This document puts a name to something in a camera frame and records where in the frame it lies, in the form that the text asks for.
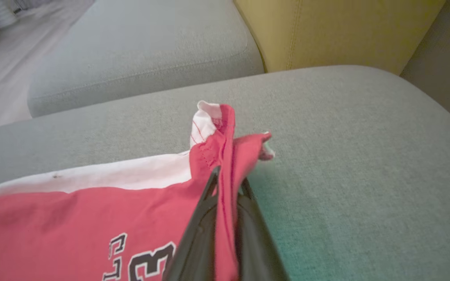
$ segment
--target yellow sofa back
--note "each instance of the yellow sofa back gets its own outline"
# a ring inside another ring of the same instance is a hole
[[[359,64],[400,74],[445,0],[234,0],[265,71]]]

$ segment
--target floor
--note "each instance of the floor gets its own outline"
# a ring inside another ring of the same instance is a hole
[[[31,119],[27,91],[32,73],[94,0],[57,0],[18,13],[0,30],[0,126]]]

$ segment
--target gray fabric upholstery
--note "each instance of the gray fabric upholstery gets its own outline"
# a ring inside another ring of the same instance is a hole
[[[44,59],[27,103],[38,117],[263,72],[230,0],[98,0]]]
[[[362,66],[269,73],[0,128],[0,182],[189,147],[199,100],[270,130],[249,176],[292,281],[450,281],[450,114]]]

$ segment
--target sofa cushion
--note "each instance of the sofa cushion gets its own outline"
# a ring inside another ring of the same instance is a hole
[[[98,0],[33,77],[33,117],[263,73],[228,0]]]
[[[249,176],[292,281],[450,280],[450,114],[361,66],[257,75],[0,127],[0,183],[189,148],[199,100],[270,130]]]

